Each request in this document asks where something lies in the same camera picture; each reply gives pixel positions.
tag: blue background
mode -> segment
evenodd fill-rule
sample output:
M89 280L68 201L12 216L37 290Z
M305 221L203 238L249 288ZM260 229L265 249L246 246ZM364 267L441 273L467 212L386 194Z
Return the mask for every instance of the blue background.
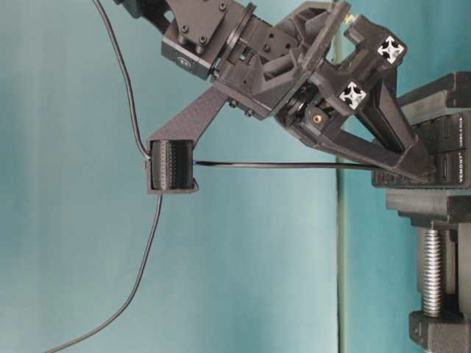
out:
M301 1L257 3L275 23ZM150 24L104 5L146 137L209 84L160 56ZM42 352L127 297L155 201L92 2L9 1L0 43L0 351ZM272 119L230 108L196 157L333 160ZM201 192L165 198L129 310L68 352L336 352L335 172L198 168L196 177Z
M399 94L451 71L471 71L471 1L349 2L353 13L408 45ZM349 130L367 136L355 122ZM408 339L408 314L420 309L414 228L385 209L385 192L373 189L368 175L348 171L340 180L342 351L423 352Z

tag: threaded rod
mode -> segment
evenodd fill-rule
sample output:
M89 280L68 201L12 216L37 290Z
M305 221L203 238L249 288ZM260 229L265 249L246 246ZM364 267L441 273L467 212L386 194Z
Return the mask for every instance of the threaded rod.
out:
M428 229L424 237L424 315L438 318L442 314L442 245L438 230Z

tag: black wire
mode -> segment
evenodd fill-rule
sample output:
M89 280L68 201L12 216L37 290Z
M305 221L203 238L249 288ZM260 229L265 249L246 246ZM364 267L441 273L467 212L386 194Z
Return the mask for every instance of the black wire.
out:
M150 249L152 248L152 242L154 241L155 237L155 231L157 229L157 225L159 223L159 218L160 218L160 211L162 210L162 196L159 196L157 198L157 206L155 210L155 217L154 217L154 222L152 223L152 228L150 231L149 239L146 244L146 249L144 250L144 255L142 257L141 261L141 267L139 268L138 276L135 280L134 287L132 287L131 294L127 298L127 300L124 302L124 304L119 308L119 310L114 313L109 319L107 319L103 324L99 325L97 328L92 329L90 332L85 333L84 335L71 340L67 343L61 344L60 346L57 346L53 349L50 349L46 351L46 353L55 353L58 351L62 351L63 349L66 349L70 346L73 346L74 344L77 344L79 342L82 342L83 340L86 340L87 338L90 338L91 336L95 335L96 333L102 331L104 328L106 328L108 325L110 325L113 321L115 321L126 309L129 307L131 304L132 300L134 299L134 296L136 292L138 291L139 285L142 280L142 275L144 274L144 269L146 268L147 264L147 259L149 258L149 253Z
M381 168L374 165L355 163L235 163L235 162L209 162L196 160L195 165L214 168L254 168L254 169L355 169L360 171L379 171Z
M142 153L144 158L146 158L147 160L150 160L150 153L146 150L141 140L141 133L139 132L139 125L138 125L138 118L135 112L134 93L132 92L131 79L130 79L129 73L127 72L126 64L124 63L123 55L121 53L121 49L119 48L118 41L116 40L115 32L113 31L113 27L111 26L110 19L108 18L100 0L93 0L93 3L95 4L98 12L100 13L102 17L103 22L105 23L106 30L108 31L108 35L110 36L111 43L113 44L113 49L116 55L116 59L118 59L119 67L121 68L121 72L123 73L124 82L126 83L127 98L130 105L132 131L134 132L135 142L138 145L138 149Z

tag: robotic arm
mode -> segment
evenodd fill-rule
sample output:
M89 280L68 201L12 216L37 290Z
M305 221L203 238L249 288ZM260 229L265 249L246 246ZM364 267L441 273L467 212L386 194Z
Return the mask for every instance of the robotic arm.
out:
M397 103L397 67L406 45L347 2L306 2L276 26L233 0L115 0L163 34L162 55L213 86L148 139L148 192L191 193L193 150L226 102L276 121L306 146L376 165L417 183L436 170ZM172 13L173 21L167 19ZM344 21L355 51L326 58ZM374 136L341 129L354 115Z

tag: teal fabric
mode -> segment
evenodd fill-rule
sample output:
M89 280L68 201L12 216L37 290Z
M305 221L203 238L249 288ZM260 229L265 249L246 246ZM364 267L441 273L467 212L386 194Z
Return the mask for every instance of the teal fabric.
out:
M471 70L471 2L351 0L353 13L390 28L408 45L399 93L451 71ZM344 50L350 50L344 43ZM357 123L352 132L368 136ZM415 231L385 208L384 190L370 175L341 178L341 347L344 353L423 352L408 339L408 314L420 309Z
M300 3L258 0L257 14L274 23ZM150 24L104 5L146 137L209 83L163 59ZM0 352L42 352L125 300L155 200L92 2L9 1L0 43ZM230 108L196 157L333 160ZM164 199L129 310L67 352L336 352L335 172L195 171L199 193Z

